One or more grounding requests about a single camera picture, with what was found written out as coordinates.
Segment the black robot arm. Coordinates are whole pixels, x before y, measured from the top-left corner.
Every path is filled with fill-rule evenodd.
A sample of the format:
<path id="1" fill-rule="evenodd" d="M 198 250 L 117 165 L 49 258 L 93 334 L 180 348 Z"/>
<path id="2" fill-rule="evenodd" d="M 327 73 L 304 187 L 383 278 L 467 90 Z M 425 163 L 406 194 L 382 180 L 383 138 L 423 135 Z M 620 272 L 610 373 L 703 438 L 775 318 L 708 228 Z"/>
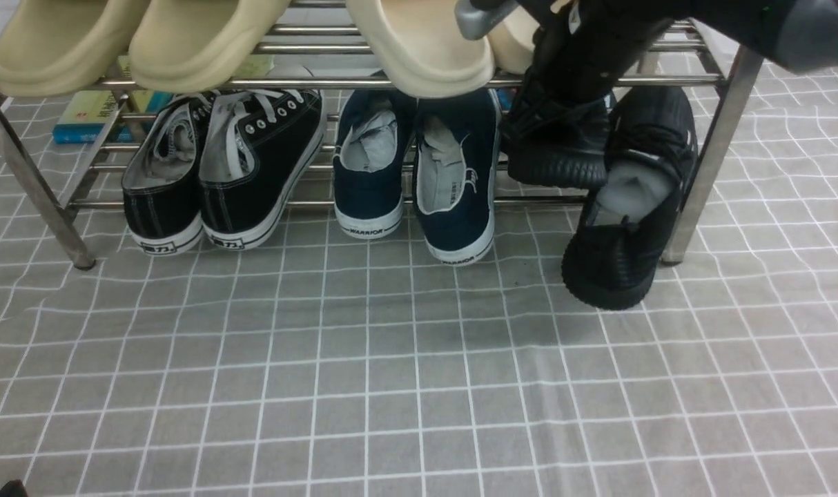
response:
<path id="1" fill-rule="evenodd" d="M 800 75 L 838 68 L 838 1 L 602 1 L 620 28 L 696 19 Z"/>

